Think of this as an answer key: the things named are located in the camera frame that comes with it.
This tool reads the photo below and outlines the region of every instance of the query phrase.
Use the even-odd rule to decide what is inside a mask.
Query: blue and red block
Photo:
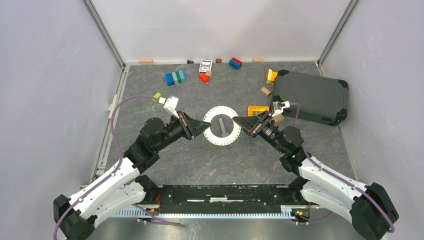
[[[183,70],[167,73],[165,74],[165,78],[168,87],[186,82],[186,76],[184,75]]]
[[[229,65],[237,70],[239,70],[242,67],[242,61],[238,60],[237,58],[233,57],[229,61]]]

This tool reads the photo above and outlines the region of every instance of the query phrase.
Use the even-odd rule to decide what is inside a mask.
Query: deck of cards
[[[212,60],[204,60],[200,61],[199,73],[212,72]]]

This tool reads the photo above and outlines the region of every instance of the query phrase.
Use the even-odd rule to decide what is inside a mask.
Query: white ring
[[[236,111],[234,111],[233,109],[227,106],[216,106],[206,113],[206,115],[203,118],[203,121],[210,123],[216,115],[221,115],[221,114],[226,115],[230,117],[231,119],[239,116]],[[232,122],[233,122],[233,128],[232,128],[231,134],[226,137],[215,136],[212,133],[210,127],[206,129],[203,132],[203,134],[206,137],[206,139],[212,144],[215,144],[218,146],[225,146],[225,145],[231,144],[239,137],[240,131],[242,130],[236,122],[234,121]]]

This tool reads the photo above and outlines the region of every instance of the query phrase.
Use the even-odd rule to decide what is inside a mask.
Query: white wall
[[[119,53],[140,59],[317,60],[349,0],[93,0]]]
[[[424,234],[424,2],[360,1],[323,64],[349,83],[341,124],[358,178],[385,187],[399,221],[387,239]]]
[[[120,68],[79,0],[0,3],[0,233],[52,239],[89,180]]]

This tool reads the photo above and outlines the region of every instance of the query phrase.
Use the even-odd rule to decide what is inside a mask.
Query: black suitcase
[[[280,70],[272,91],[272,102],[300,104],[299,119],[336,126],[348,116],[348,83],[344,80]],[[282,113],[295,117],[291,106]]]

